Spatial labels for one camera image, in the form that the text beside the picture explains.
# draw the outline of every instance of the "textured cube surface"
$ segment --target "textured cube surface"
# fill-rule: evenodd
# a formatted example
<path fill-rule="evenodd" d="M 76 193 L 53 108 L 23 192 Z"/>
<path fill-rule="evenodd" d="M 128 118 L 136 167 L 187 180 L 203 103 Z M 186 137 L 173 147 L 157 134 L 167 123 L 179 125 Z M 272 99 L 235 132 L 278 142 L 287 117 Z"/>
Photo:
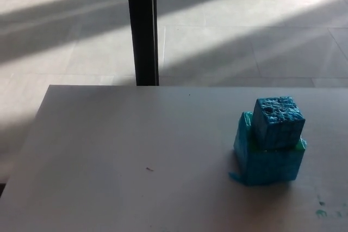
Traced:
<path fill-rule="evenodd" d="M 299 139 L 293 148 L 263 150 L 251 128 L 252 112 L 243 112 L 234 141 L 241 180 L 246 185 L 266 185 L 296 179 L 306 142 Z"/>
<path fill-rule="evenodd" d="M 295 146 L 304 124 L 305 119 L 291 97 L 256 100 L 252 128 L 262 149 Z"/>

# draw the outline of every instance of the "white table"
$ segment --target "white table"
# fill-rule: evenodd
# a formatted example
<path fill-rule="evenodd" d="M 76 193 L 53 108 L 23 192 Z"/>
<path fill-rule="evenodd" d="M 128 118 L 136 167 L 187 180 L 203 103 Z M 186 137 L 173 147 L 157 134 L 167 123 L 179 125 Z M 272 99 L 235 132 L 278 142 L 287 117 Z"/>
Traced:
<path fill-rule="evenodd" d="M 280 95 L 307 119 L 297 180 L 230 180 L 241 112 Z M 347 109 L 344 89 L 51 86 L 0 231 L 347 231 Z"/>

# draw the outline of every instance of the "blue paint stain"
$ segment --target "blue paint stain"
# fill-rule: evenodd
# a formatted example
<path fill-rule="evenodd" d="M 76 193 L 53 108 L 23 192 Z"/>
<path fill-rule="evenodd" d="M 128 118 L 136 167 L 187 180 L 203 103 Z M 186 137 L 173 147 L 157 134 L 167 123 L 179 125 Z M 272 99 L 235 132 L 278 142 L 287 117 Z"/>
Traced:
<path fill-rule="evenodd" d="M 317 216 L 318 218 L 327 217 L 326 211 L 323 211 L 323 210 L 321 210 L 321 209 L 318 209 L 315 213 L 316 213 L 316 216 Z"/>

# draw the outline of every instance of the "stacked blocks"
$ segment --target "stacked blocks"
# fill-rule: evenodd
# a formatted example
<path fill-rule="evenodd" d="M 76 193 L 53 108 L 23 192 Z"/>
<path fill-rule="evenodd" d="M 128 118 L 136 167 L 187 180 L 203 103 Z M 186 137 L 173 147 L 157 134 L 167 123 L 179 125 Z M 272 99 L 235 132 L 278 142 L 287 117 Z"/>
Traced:
<path fill-rule="evenodd" d="M 264 105 L 262 100 L 268 101 L 272 99 L 284 99 L 284 101 L 287 101 L 287 104 L 289 104 L 288 102 L 291 97 L 258 99 L 257 103 L 259 104 L 256 104 L 255 108 L 257 106 L 259 107 L 255 109 L 255 111 L 261 108 L 261 111 L 259 112 L 262 112 L 262 106 Z M 293 103 L 291 109 L 293 110 L 295 106 L 298 110 L 292 99 L 291 102 Z M 301 131 L 295 144 L 290 143 L 289 139 L 286 139 L 286 137 L 284 138 L 281 135 L 282 132 L 285 132 L 287 137 L 292 137 L 291 131 L 285 131 L 285 128 L 282 128 L 283 124 L 287 127 L 290 126 L 289 128 L 292 128 L 292 130 L 295 130 L 298 133 L 296 123 L 299 117 L 288 118 L 287 115 L 284 115 L 283 113 L 284 118 L 295 119 L 295 126 L 291 125 L 291 120 L 279 121 L 277 118 L 277 121 L 275 121 L 277 127 L 271 126 L 271 128 L 269 128 L 266 126 L 265 130 L 260 131 L 260 133 L 266 134 L 262 136 L 257 134 L 255 131 L 259 126 L 259 122 L 256 121 L 260 120 L 255 117 L 255 111 L 254 113 L 242 113 L 234 141 L 234 150 L 239 162 L 241 181 L 245 185 L 266 185 L 279 181 L 290 181 L 296 179 L 306 150 L 306 142 L 300 138 Z M 269 143 L 265 146 L 263 143 L 264 141 L 268 141 Z"/>
<path fill-rule="evenodd" d="M 305 119 L 291 97 L 257 99 L 252 128 L 262 149 L 292 147 L 300 139 Z"/>

